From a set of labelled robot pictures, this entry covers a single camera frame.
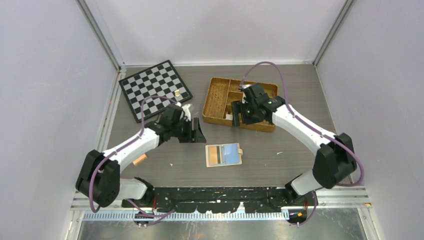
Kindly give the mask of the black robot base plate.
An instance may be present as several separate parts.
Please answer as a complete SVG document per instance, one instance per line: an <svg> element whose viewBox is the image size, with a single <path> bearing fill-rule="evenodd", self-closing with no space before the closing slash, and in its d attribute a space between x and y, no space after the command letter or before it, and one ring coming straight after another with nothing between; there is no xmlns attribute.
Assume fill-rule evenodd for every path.
<svg viewBox="0 0 424 240"><path fill-rule="evenodd" d="M244 209L245 213L277 213L282 207L314 205L312 193L295 195L283 187L150 187L141 199L123 200L122 207L148 208L159 213L213 214L234 213Z"/></svg>

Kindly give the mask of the beige leather card holder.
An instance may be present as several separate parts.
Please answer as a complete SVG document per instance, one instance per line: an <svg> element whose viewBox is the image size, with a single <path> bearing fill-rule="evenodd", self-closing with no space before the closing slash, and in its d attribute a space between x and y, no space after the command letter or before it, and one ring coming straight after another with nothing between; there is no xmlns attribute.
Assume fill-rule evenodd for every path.
<svg viewBox="0 0 424 240"><path fill-rule="evenodd" d="M221 164L209 164L209 147L220 146ZM205 146L205 162L208 168L241 165L243 150L239 143L210 144Z"/></svg>

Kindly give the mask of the white card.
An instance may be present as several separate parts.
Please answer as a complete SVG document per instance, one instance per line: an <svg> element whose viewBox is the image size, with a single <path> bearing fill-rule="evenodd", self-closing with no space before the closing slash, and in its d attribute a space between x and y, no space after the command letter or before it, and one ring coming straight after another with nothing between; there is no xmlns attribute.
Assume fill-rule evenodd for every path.
<svg viewBox="0 0 424 240"><path fill-rule="evenodd" d="M226 114L225 115L225 119L232 121L233 120L233 115L232 114Z"/></svg>

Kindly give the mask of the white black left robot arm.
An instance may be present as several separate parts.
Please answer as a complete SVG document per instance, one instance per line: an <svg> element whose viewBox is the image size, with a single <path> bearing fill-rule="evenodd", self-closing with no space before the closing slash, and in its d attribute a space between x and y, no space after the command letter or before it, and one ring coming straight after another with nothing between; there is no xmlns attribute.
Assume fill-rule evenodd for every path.
<svg viewBox="0 0 424 240"><path fill-rule="evenodd" d="M192 117L193 108L192 104L172 103L129 139L103 152L94 149L86 155L75 188L88 197L94 213L114 201L133 202L141 207L153 203L155 191L149 182L140 177L124 179L121 173L143 154L172 138L180 143L205 143L199 118Z"/></svg>

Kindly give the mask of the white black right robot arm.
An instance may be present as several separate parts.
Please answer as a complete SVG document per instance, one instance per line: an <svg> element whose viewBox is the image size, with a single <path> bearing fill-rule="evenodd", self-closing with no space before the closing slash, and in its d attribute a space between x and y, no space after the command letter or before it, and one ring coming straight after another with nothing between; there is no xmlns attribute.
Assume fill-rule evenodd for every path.
<svg viewBox="0 0 424 240"><path fill-rule="evenodd" d="M286 184L288 203L299 205L307 193L320 188L331 189L357 169L349 135L336 135L317 126L282 97L270 97L259 83L241 85L238 89L242 98L231 103L234 126L266 121L290 133L314 156L312 169Z"/></svg>

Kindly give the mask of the gold card black stripe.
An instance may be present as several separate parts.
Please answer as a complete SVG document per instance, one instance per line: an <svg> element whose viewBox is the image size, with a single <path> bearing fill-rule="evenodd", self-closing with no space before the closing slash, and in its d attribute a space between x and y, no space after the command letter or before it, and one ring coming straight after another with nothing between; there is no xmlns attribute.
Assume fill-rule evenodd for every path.
<svg viewBox="0 0 424 240"><path fill-rule="evenodd" d="M219 145L210 146L208 148L209 164L220 165L221 164L221 147Z"/></svg>

